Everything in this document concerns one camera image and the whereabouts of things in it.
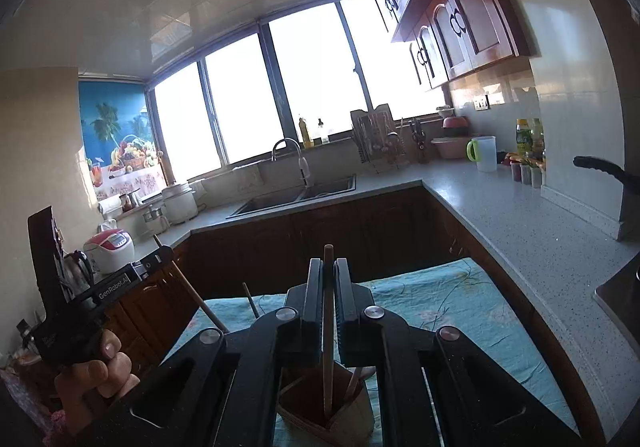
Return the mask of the person's left hand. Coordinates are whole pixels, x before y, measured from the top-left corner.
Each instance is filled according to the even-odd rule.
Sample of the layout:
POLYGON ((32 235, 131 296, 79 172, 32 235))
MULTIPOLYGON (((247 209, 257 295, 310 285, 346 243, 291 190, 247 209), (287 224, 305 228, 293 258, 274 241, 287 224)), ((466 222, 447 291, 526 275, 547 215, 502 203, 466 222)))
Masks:
POLYGON ((65 411, 67 430, 78 434, 94 420, 85 395, 95 389, 103 399, 122 398, 140 383, 131 371, 131 360, 122 352, 122 342, 111 330, 104 329, 101 353, 87 363, 75 363, 54 380, 65 411))

